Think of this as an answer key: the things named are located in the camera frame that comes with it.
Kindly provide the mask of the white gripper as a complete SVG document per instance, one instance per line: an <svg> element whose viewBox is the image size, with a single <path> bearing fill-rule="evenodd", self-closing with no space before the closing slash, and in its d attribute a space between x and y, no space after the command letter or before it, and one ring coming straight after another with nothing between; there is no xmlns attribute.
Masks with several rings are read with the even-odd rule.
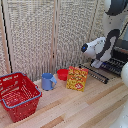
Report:
<svg viewBox="0 0 128 128"><path fill-rule="evenodd" d="M99 68L102 65L102 61L99 61L97 59L95 59L92 63L91 66L94 68Z"/></svg>

